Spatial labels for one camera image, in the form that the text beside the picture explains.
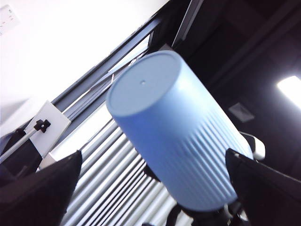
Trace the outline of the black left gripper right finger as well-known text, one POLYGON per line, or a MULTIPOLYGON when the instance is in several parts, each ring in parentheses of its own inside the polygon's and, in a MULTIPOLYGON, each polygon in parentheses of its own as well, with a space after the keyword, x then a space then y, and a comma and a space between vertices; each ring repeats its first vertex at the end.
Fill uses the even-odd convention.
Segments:
POLYGON ((226 168, 238 200, 252 226, 299 226, 301 182, 233 149, 226 168))

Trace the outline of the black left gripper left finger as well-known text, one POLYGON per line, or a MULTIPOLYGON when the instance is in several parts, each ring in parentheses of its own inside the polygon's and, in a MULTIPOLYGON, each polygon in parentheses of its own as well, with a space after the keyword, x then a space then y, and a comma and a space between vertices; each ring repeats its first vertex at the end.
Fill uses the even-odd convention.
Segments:
POLYGON ((58 226, 75 191, 82 153, 75 153, 0 189, 2 226, 58 226))

